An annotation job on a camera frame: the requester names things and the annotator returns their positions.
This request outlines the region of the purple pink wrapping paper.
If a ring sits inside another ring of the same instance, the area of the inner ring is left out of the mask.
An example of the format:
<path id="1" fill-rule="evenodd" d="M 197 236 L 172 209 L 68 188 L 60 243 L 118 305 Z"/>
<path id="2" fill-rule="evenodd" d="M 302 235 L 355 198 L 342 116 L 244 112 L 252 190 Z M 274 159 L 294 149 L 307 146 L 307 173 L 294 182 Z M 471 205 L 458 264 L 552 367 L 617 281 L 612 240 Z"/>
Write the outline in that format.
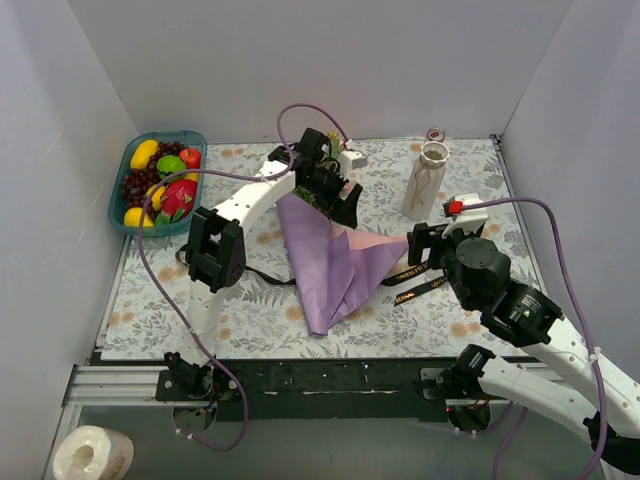
<path id="1" fill-rule="evenodd" d="M 277 202 L 284 243 L 311 334 L 361 307 L 408 249 L 403 237 L 349 230 L 330 223 L 294 194 Z"/>

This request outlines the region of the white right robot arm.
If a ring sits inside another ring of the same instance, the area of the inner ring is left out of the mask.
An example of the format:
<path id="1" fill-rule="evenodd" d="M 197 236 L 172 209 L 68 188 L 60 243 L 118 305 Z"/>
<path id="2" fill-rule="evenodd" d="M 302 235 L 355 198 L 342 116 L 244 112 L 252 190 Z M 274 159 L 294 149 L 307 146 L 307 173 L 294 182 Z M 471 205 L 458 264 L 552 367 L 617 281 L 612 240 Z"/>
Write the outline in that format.
<path id="1" fill-rule="evenodd" d="M 461 307 L 477 311 L 494 336 L 557 375 L 557 384 L 469 344 L 444 379 L 464 397 L 512 400 L 587 441 L 611 467 L 639 472 L 639 384 L 587 347 L 562 310 L 540 290 L 514 280 L 511 260 L 490 240 L 445 225 L 408 233 L 408 262 L 443 272 Z"/>

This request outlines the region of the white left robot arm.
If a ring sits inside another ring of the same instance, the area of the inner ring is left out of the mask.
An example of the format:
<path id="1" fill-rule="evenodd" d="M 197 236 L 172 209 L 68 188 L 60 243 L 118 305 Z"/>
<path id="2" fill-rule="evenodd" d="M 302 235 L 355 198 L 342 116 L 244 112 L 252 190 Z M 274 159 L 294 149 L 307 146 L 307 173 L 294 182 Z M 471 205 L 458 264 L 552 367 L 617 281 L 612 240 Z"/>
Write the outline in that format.
<path id="1" fill-rule="evenodd" d="M 190 290 L 187 327 L 189 336 L 178 352 L 189 363 L 204 365 L 214 353 L 216 328 L 226 299 L 226 289 L 241 278 L 246 267 L 245 233 L 280 198 L 301 186 L 311 192 L 334 222 L 355 228 L 357 203 L 363 187 L 347 179 L 353 165 L 365 160 L 357 150 L 338 156 L 339 170 L 332 172 L 298 152 L 294 168 L 280 146 L 262 157 L 260 170 L 226 201 L 209 210 L 198 208 L 191 221 L 186 245 Z"/>

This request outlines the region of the artificial flower bouquet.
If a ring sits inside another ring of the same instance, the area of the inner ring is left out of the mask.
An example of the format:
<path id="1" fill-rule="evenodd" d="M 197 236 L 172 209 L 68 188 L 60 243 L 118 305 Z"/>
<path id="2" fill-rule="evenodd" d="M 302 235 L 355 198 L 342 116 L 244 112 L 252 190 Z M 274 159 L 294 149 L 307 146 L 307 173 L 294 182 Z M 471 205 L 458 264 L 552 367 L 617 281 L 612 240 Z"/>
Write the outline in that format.
<path id="1" fill-rule="evenodd" d="M 294 145 L 293 151 L 297 154 L 295 160 L 296 187 L 294 190 L 296 194 L 297 172 L 303 167 L 311 165 L 321 166 L 339 173 L 338 161 L 331 156 L 331 140 L 327 135 L 318 130 L 307 128 L 301 139 Z"/>

